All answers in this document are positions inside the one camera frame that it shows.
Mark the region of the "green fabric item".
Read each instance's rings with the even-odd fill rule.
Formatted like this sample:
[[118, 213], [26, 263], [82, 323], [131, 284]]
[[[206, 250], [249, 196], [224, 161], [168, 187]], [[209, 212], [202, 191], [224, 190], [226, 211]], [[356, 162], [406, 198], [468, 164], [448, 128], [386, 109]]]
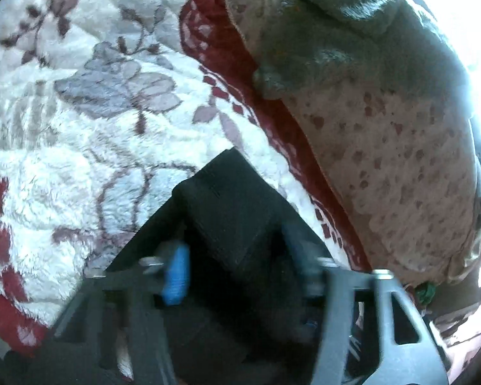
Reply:
[[436, 285], [432, 282], [423, 282], [414, 288], [414, 294], [420, 305], [426, 307], [435, 298]]

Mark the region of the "red white floral blanket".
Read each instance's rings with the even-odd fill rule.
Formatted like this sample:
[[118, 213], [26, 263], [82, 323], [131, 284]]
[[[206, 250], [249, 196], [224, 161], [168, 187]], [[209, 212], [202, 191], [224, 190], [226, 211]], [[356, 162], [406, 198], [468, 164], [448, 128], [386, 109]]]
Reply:
[[259, 114], [240, 77], [248, 35], [277, 0], [0, 1], [0, 295], [34, 348], [82, 276], [110, 264], [171, 195], [236, 148], [332, 249], [347, 256], [311, 193], [295, 145]]

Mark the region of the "grey-green fuzzy towel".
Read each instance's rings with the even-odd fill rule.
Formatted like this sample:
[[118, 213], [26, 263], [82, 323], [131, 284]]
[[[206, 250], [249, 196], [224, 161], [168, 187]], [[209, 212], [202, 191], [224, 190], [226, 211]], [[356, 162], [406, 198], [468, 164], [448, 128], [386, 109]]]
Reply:
[[260, 33], [261, 94], [347, 78], [410, 98], [461, 97], [469, 86], [435, 19], [409, 0], [281, 0]]

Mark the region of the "cream floral pillow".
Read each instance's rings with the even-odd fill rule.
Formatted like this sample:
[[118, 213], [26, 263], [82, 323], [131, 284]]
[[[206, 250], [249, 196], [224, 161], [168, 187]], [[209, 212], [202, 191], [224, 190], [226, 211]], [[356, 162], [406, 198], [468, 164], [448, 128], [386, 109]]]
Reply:
[[[261, 29], [280, 2], [226, 0], [255, 71]], [[459, 282], [480, 255], [481, 167], [468, 93], [410, 98], [347, 78], [265, 99], [296, 119], [372, 266], [417, 285]]]

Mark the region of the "black pants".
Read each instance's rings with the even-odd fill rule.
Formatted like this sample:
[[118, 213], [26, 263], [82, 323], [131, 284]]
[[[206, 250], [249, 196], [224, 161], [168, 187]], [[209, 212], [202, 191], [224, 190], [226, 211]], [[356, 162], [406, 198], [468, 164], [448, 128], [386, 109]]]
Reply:
[[188, 246], [187, 294], [162, 309], [176, 383], [312, 384], [316, 348], [282, 235], [285, 223], [309, 232], [299, 214], [237, 150], [215, 157], [178, 184], [107, 271], [125, 270], [161, 244]]

